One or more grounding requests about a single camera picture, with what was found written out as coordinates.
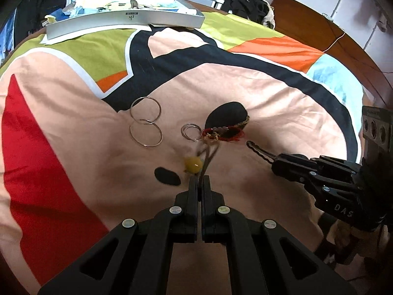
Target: bed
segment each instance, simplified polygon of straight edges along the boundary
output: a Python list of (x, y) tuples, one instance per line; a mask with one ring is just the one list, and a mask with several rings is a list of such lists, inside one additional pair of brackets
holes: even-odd
[[(223, 142), (209, 166), (212, 188), (246, 217), (275, 219), (310, 250), (319, 245), (313, 199), (245, 141), (359, 162), (362, 86), (317, 49), (235, 15), (204, 15), (201, 29), (105, 30), (50, 46), (40, 34), (0, 69), (0, 248), (29, 294), (125, 218), (152, 218), (188, 188), (184, 158), (196, 146), (180, 132), (187, 123), (249, 116), (244, 138)], [(130, 134), (131, 104), (146, 96), (162, 107), (163, 141), (149, 148)], [(138, 119), (157, 114), (148, 100), (134, 108)], [(146, 125), (135, 132), (159, 136)], [(175, 245), (167, 294), (185, 289), (230, 293), (224, 246)]]

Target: yellow ball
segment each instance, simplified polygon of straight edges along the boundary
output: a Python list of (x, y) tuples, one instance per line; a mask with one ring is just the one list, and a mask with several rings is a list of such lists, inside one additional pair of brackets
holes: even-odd
[(187, 157), (184, 159), (185, 170), (192, 174), (197, 174), (203, 167), (203, 162), (198, 156)]

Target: black backpack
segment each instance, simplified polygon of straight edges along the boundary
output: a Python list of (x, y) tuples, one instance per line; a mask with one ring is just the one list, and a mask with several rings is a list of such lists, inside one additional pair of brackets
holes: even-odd
[(225, 0), (221, 10), (232, 10), (233, 14), (259, 24), (269, 13), (268, 4), (263, 0)]

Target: wooden headboard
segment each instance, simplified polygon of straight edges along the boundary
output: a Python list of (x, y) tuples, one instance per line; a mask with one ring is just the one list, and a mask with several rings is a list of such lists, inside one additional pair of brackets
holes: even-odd
[[(326, 50), (344, 31), (295, 0), (273, 0), (276, 31), (303, 44)], [(345, 34), (327, 52), (345, 65), (375, 97), (375, 105), (393, 109), (393, 88), (370, 56)]]

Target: white wall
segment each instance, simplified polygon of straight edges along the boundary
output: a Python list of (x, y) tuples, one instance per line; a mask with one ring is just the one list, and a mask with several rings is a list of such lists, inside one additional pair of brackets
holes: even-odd
[[(362, 48), (370, 40), (365, 51), (383, 72), (393, 72), (393, 30), (383, 33), (377, 28), (373, 33), (380, 14), (374, 0), (341, 0), (339, 4), (339, 0), (297, 1), (319, 13), (332, 16), (335, 24), (345, 30)], [(393, 85), (393, 74), (385, 76)]]

